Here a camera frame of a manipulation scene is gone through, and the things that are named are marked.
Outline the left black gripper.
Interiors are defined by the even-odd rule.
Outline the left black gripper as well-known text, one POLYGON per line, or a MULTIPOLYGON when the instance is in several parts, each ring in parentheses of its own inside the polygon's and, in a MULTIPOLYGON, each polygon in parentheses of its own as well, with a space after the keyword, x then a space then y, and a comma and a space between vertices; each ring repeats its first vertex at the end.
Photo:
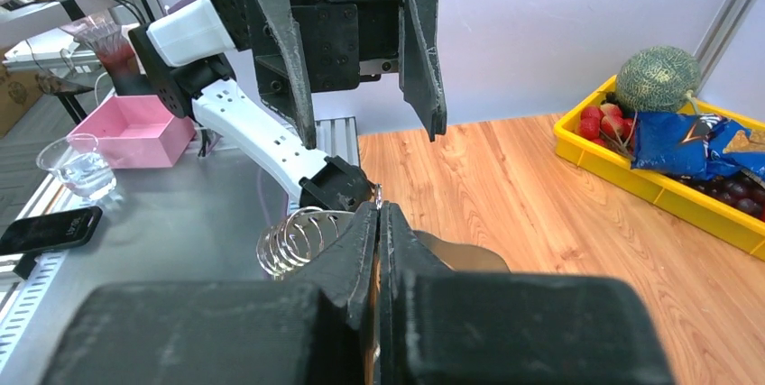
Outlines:
POLYGON ((396 72, 429 139, 446 133, 438 0, 244 0, 262 102, 317 147, 311 93, 396 72))

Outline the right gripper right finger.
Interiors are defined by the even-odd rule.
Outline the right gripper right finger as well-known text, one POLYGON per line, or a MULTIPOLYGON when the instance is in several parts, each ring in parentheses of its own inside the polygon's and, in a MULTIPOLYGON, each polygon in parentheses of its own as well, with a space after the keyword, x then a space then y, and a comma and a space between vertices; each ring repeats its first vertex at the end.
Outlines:
POLYGON ((609 277, 451 270, 379 214, 384 384, 672 384, 636 291, 609 277))

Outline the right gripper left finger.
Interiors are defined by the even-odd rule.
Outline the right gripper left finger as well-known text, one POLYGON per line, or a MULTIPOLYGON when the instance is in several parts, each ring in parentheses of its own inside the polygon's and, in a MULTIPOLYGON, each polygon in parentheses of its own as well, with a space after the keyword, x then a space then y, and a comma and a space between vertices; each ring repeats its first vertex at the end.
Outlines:
POLYGON ((280 281, 111 284, 69 322, 45 384, 370 384, 378 210, 280 281))

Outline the silver keyring plate with rings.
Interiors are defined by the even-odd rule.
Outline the silver keyring plate with rings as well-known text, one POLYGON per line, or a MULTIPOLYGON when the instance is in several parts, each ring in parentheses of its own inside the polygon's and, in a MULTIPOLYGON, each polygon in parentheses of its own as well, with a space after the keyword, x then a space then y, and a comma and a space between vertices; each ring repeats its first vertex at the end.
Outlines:
MULTIPOLYGON (((346 231, 355 213, 320 206, 291 206, 278 224, 264 229, 256 258, 272 280, 285 280, 315 259, 346 231)), ((455 271, 502 272, 511 270, 501 255, 469 243, 451 243, 434 234, 414 230, 419 242, 441 263, 455 271)))

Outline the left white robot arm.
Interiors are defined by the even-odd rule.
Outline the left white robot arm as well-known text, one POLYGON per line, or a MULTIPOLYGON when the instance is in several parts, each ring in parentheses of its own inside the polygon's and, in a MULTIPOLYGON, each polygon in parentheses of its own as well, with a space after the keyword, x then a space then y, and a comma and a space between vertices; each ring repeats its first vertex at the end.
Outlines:
POLYGON ((300 206, 353 211, 357 166, 317 146, 312 97, 395 73, 430 138, 447 129, 438 0, 195 0, 129 38, 165 107, 222 135, 300 206))

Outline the pink box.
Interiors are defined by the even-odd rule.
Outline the pink box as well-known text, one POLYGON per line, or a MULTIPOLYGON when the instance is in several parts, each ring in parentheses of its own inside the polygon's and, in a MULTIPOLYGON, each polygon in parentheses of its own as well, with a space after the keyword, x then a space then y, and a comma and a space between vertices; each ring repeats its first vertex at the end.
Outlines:
POLYGON ((174 116, 157 96, 111 96, 68 137, 90 134, 113 169, 172 167, 196 131, 188 118, 174 116))

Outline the black smartphone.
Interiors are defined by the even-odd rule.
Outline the black smartphone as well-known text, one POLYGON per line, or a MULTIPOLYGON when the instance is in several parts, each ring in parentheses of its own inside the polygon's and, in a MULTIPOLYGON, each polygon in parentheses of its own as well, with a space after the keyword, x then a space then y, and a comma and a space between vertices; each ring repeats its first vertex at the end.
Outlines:
POLYGON ((87 206, 16 220, 1 236, 1 255, 53 252, 85 245, 102 214, 99 206, 87 206))

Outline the clear plastic cup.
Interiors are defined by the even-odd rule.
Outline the clear plastic cup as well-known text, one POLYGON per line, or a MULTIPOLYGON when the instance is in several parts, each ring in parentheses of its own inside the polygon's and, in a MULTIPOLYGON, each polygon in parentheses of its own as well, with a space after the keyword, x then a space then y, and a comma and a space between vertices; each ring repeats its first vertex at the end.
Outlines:
POLYGON ((40 151, 36 164, 75 196, 98 201, 117 187, 115 174, 99 145, 93 134, 72 133, 40 151))

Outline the yellow plastic bin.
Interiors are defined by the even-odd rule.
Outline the yellow plastic bin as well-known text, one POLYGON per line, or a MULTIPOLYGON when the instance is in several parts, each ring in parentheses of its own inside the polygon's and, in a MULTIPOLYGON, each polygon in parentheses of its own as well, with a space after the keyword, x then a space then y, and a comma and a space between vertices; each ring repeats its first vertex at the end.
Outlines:
POLYGON ((615 76, 608 78, 555 123, 553 133, 557 137, 556 154, 763 260, 763 221, 656 172, 631 170, 630 163, 624 157, 575 133, 582 110, 604 101, 606 94, 615 90, 615 82, 615 76))

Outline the green melon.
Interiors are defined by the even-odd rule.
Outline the green melon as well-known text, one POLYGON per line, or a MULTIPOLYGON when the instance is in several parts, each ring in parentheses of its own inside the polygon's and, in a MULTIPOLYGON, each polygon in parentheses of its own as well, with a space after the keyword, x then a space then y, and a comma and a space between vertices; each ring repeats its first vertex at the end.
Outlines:
POLYGON ((615 80, 616 101, 633 112, 676 113, 690 104, 699 113, 698 60, 677 47, 659 45, 640 50, 621 66, 615 80))

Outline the blue snack bag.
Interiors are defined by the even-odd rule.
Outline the blue snack bag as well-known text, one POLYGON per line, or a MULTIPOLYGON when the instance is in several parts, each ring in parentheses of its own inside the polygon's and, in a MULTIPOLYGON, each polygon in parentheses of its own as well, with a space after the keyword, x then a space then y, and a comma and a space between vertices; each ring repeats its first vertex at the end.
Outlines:
POLYGON ((631 168, 693 180, 746 170, 763 179, 764 132, 712 113, 639 113, 631 168))

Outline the dark grapes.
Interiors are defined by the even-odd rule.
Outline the dark grapes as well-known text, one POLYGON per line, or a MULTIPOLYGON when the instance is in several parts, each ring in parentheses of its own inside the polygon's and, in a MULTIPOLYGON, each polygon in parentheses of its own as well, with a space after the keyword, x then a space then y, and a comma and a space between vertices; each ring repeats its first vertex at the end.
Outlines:
POLYGON ((764 220, 764 187, 745 174, 709 180, 678 177, 674 180, 744 214, 764 220))

